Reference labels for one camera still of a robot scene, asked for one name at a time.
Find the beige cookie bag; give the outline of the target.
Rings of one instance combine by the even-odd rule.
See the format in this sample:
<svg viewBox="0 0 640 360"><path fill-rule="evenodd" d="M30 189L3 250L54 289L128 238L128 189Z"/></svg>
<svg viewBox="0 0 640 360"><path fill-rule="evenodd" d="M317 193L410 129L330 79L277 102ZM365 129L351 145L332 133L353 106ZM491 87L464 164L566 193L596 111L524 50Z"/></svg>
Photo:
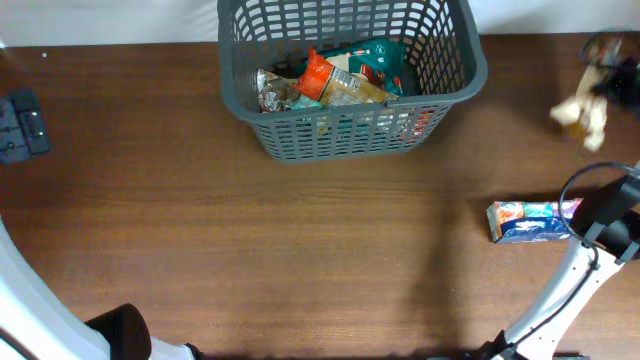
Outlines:
<svg viewBox="0 0 640 360"><path fill-rule="evenodd" d="M595 36L580 52L586 69L576 92L560 104L552 107L552 120L581 139L582 146L591 152L598 151L605 139L608 100L595 91L604 85L609 73L619 64L622 39L618 36Z"/></svg>

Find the multicolour Kleenex tissue pack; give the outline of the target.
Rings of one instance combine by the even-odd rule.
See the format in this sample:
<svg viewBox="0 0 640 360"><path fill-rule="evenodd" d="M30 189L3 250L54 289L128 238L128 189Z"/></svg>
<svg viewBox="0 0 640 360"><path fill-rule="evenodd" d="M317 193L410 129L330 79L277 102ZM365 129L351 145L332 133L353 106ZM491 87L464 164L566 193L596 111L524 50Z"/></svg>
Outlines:
<svg viewBox="0 0 640 360"><path fill-rule="evenodd" d="M492 203L486 210L492 240L496 244L565 240L570 234L561 215L570 221L582 198L553 202Z"/></svg>

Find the green Nescafe coffee bag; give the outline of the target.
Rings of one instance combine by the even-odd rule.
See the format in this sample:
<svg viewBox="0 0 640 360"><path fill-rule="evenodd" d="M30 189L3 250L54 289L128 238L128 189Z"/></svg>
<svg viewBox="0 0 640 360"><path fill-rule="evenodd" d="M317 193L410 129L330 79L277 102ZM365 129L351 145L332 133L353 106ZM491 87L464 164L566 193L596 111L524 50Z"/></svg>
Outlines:
<svg viewBox="0 0 640 360"><path fill-rule="evenodd" d="M341 70L382 91L402 97L401 75L405 55L404 44L387 39L367 40L320 52L310 48L306 65L298 70L297 88L305 96L318 101L331 72Z"/></svg>

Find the orange spaghetti packet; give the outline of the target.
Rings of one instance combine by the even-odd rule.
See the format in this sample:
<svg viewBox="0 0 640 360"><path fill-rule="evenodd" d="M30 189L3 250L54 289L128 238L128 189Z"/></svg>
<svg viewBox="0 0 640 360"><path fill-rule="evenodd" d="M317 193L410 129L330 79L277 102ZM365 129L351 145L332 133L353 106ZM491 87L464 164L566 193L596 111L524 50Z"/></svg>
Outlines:
<svg viewBox="0 0 640 360"><path fill-rule="evenodd" d="M396 95L331 64L313 48L309 49L307 67L294 87L323 106L385 103L398 99Z"/></svg>

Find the beige brown snack pouch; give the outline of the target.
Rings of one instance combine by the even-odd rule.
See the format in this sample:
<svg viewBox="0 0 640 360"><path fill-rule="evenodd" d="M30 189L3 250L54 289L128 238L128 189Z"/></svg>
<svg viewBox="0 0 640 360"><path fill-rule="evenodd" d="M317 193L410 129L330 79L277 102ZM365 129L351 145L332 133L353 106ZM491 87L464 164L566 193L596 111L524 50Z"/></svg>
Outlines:
<svg viewBox="0 0 640 360"><path fill-rule="evenodd" d="M263 113L288 111L301 97L296 81L259 69L256 76L258 103Z"/></svg>

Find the light blue tissue pack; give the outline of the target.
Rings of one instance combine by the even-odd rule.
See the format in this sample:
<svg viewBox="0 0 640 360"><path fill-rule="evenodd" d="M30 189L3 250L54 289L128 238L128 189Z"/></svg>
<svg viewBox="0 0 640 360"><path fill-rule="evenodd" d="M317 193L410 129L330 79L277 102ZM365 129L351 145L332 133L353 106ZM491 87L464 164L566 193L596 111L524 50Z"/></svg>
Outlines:
<svg viewBox="0 0 640 360"><path fill-rule="evenodd" d="M308 108L320 108L321 104L317 101L314 101L304 95L301 95L297 100L295 100L292 105L292 110L301 110Z"/></svg>

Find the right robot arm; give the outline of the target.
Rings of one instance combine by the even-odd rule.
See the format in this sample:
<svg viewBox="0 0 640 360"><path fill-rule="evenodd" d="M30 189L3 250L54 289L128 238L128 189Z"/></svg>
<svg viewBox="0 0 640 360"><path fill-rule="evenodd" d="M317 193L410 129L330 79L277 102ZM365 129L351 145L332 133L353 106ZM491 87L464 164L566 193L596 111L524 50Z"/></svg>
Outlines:
<svg viewBox="0 0 640 360"><path fill-rule="evenodd" d="M609 100L639 105L639 59L599 55L587 68L574 96L553 107L563 126L578 125L584 145L598 149L604 140ZM595 292L624 265L639 258L639 169L622 163L623 176L585 196L571 218L561 216L568 233L563 260L542 292L509 328L483 345L482 359L551 359L559 341Z"/></svg>

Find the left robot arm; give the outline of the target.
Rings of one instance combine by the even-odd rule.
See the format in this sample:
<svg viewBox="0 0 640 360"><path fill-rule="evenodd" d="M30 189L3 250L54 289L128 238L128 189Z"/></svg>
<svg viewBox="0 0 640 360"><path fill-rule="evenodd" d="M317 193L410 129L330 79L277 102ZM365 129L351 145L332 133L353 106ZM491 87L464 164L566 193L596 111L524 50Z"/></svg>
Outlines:
<svg viewBox="0 0 640 360"><path fill-rule="evenodd" d="M191 344L150 335L126 303L86 322L77 318L31 268L1 229L1 358L16 360L198 360Z"/></svg>

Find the grey plastic mesh basket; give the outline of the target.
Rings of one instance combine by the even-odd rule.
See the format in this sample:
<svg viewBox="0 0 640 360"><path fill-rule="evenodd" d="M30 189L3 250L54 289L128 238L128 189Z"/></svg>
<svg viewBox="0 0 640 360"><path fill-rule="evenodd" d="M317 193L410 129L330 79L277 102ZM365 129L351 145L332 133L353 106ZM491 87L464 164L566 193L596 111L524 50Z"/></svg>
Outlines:
<svg viewBox="0 0 640 360"><path fill-rule="evenodd" d="M484 86L487 62L467 0L221 1L221 95L265 150L287 163L409 151ZM266 113L258 72L295 78L309 49L367 40L403 46L397 100Z"/></svg>

